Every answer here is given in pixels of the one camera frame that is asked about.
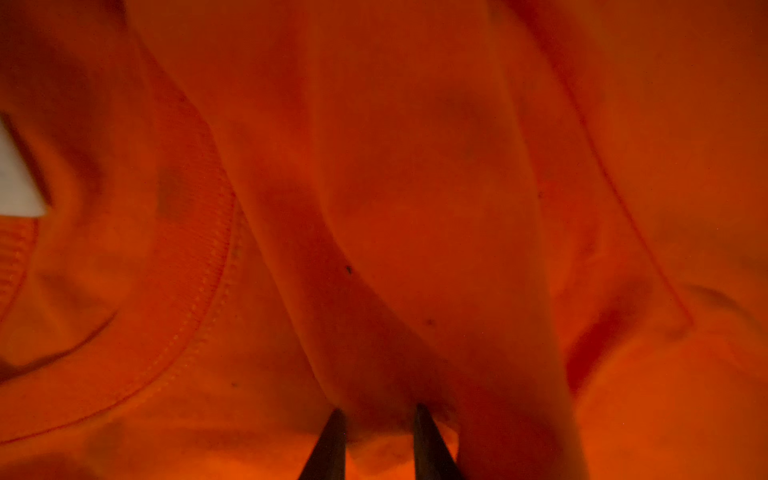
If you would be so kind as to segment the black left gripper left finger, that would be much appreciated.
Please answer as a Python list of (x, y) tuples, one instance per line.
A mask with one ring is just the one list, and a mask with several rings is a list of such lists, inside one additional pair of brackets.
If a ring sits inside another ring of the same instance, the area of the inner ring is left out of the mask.
[(335, 409), (323, 427), (298, 480), (346, 478), (346, 417)]

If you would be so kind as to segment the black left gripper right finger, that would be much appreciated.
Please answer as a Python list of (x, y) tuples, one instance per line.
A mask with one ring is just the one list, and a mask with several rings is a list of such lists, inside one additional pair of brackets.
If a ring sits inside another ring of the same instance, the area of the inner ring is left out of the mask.
[(464, 480), (429, 409), (416, 406), (413, 420), (416, 480)]

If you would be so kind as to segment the orange t shirt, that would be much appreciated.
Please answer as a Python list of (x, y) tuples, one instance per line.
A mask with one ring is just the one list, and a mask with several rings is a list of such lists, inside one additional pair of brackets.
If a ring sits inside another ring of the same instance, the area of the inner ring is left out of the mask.
[(1, 475), (767, 475), (763, 1), (5, 1)]

